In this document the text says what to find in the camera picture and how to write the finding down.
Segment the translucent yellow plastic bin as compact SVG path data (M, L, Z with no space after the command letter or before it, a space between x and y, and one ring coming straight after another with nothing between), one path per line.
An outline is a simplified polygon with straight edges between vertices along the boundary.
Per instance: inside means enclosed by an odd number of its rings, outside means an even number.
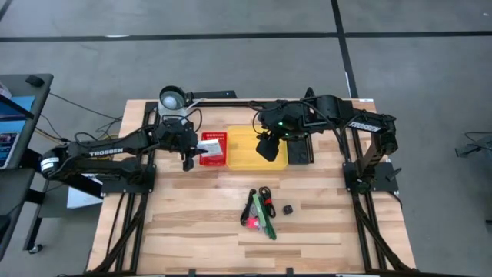
M287 144L281 141L279 153L269 162L256 152L259 140L251 126L231 125L227 129L227 161L235 171L281 171L288 166Z

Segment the black side desk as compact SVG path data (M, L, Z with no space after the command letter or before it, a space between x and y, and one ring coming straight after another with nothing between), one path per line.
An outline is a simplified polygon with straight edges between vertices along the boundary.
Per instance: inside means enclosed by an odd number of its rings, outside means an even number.
M31 254L42 250L42 245L37 244L35 240L42 222L39 213L47 188L43 187L41 191L31 188L35 174L40 172L38 159L41 155L31 150L28 144L45 106L54 76L52 74L36 74L35 77L43 81L40 87L28 84L26 82L28 77L28 74L0 75L0 82L6 85L14 96L32 96L34 98L30 108L33 117L27 120L20 132L10 164L6 169L0 169L0 261L3 260L7 252L26 202L36 204L37 207L23 249Z

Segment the white labelled packet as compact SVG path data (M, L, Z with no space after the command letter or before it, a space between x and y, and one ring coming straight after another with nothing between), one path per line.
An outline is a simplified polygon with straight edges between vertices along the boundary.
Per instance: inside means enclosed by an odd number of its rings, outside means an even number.
M208 150L208 153L202 154L203 157L216 157L224 154L218 139L199 141L197 148Z

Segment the laptop with blue screen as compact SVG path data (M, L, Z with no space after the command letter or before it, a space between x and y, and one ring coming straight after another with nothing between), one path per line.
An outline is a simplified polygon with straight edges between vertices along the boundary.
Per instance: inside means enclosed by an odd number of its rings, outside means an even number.
M25 122L34 118L31 112L35 96L0 95L0 169L6 169L14 155Z

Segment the white lamp head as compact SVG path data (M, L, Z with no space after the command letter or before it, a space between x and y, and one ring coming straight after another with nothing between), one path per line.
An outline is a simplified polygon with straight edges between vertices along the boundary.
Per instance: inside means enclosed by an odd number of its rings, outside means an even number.
M165 86L159 94L158 114L161 120L181 118L188 114L188 106L192 103L192 93L185 92L173 85Z

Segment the black plastic basket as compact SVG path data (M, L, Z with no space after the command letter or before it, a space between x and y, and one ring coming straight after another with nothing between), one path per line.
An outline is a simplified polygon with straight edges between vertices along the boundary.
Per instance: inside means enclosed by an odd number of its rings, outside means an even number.
M287 140L288 164L308 165L314 163L314 151L310 135Z

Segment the black power strip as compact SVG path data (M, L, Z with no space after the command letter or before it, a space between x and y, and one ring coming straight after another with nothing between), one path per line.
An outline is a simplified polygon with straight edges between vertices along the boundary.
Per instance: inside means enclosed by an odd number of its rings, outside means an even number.
M230 99L237 98L234 90L225 91L209 91L209 92L192 92L193 98L207 98L207 99Z

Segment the red plastic basket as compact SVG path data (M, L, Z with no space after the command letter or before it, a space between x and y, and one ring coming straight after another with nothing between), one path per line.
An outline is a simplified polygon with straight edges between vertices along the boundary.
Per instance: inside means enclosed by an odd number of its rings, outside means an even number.
M226 132L203 132L201 140L218 139L224 152L222 156L203 157L200 155L199 163L203 166L223 166L227 158L227 133Z

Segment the white sheet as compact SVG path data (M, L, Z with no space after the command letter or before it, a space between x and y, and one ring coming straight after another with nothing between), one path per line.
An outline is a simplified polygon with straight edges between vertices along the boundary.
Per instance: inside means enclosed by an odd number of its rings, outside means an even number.
M103 200L101 196L95 197L72 187L68 188L68 209L79 209L90 205L101 204L102 202Z

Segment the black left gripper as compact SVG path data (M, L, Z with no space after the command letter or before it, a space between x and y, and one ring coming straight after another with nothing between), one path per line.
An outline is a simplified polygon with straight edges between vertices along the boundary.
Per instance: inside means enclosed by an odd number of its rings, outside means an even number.
M180 152L182 168L189 172L194 168L193 153L190 152L198 144L198 135L194 131L194 123L171 118L161 122L157 129L158 149L169 152ZM195 148L196 155L208 153L207 149Z

